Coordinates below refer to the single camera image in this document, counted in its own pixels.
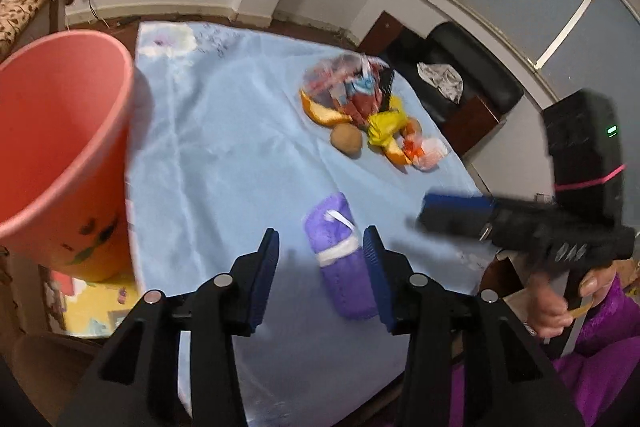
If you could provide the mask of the purple sleeve forearm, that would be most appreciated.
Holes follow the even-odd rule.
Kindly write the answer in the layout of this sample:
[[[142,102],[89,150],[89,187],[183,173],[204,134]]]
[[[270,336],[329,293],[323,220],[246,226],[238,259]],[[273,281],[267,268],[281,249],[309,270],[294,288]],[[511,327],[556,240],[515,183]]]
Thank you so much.
[[[599,306],[591,308],[574,351],[552,360],[585,426],[598,425],[614,405],[615,425],[639,417],[639,306],[616,277]],[[464,368],[452,372],[449,426],[463,426]]]

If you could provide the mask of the right hand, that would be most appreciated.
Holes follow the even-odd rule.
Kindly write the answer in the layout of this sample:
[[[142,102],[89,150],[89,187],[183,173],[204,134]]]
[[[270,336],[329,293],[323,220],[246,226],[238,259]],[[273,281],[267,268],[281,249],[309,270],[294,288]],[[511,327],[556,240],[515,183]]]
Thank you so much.
[[[616,277],[616,268],[591,270],[579,284],[579,295],[590,297],[591,306],[599,306]],[[547,273],[533,273],[526,286],[528,292],[527,324],[541,339],[551,339],[562,334],[565,327],[570,326],[574,319],[568,312],[566,300],[551,286]]]

